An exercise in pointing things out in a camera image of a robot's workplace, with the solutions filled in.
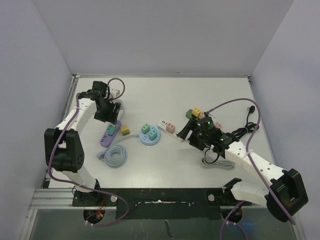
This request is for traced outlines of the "teal plug adapter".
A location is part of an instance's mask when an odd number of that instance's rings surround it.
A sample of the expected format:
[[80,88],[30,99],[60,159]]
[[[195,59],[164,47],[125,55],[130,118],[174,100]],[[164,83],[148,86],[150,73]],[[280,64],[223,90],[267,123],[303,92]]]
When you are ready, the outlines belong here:
[[116,131],[116,127],[113,124],[110,124],[106,129],[106,134],[109,136],[113,136]]
[[149,133],[148,133],[148,138],[153,141],[154,139],[156,139],[158,136],[158,131],[156,129],[153,129],[151,130]]

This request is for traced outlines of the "brown pink plug adapter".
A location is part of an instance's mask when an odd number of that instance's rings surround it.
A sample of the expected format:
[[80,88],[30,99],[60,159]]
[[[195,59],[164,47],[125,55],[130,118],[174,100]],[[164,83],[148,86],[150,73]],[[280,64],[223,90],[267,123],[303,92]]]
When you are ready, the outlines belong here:
[[199,119],[203,119],[203,118],[205,118],[206,116],[207,116],[206,113],[202,111],[202,112],[199,114],[198,118],[199,118]]

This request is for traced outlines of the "yellow plug adapter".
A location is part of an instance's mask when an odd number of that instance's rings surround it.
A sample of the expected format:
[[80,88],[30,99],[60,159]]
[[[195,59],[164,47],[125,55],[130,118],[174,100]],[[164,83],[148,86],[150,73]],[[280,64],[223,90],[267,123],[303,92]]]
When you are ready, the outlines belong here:
[[191,113],[195,118],[198,118],[199,115],[201,114],[201,110],[198,109],[197,107],[192,109],[192,113]]
[[121,134],[122,134],[123,136],[127,136],[127,135],[130,134],[130,129],[129,129],[129,127],[128,127],[127,125],[122,125],[122,126],[120,127],[120,131],[121,131]]

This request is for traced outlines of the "green plug adapter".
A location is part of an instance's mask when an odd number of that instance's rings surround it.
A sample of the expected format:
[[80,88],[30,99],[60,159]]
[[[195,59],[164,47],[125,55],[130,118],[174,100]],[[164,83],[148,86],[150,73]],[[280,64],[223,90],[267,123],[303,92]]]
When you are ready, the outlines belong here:
[[142,127],[141,127],[141,132],[143,134],[147,134],[150,131],[150,125],[148,123],[145,123]]

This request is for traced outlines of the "green power strip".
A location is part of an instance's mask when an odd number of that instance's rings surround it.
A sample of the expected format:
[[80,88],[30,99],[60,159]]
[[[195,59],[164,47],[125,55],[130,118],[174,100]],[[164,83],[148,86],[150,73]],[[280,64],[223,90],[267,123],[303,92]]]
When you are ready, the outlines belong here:
[[192,109],[189,109],[189,110],[185,113],[185,117],[186,117],[187,119],[192,118],[192,113],[193,113],[193,110],[192,110]]

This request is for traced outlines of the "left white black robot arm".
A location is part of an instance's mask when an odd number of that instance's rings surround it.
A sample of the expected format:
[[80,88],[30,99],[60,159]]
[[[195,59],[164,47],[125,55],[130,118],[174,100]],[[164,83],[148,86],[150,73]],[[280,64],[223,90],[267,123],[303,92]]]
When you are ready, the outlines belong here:
[[91,89],[75,95],[75,106],[62,122],[44,132],[45,161],[50,178],[73,184],[92,206],[100,203],[102,193],[98,180],[84,167],[85,152],[80,134],[90,118],[116,124],[122,107],[118,99],[123,94],[123,91],[111,89],[109,82],[94,81]]

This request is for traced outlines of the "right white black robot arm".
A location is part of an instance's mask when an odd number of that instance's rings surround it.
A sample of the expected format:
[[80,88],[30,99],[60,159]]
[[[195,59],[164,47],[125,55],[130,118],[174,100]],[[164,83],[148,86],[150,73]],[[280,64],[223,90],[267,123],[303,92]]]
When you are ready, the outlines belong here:
[[287,222],[309,201],[297,170],[285,170],[247,149],[234,135],[216,127],[210,116],[190,118],[177,137],[199,150],[211,150],[262,181],[262,185],[254,185],[234,178],[223,186],[222,197],[227,204],[245,201],[260,205],[279,221]]

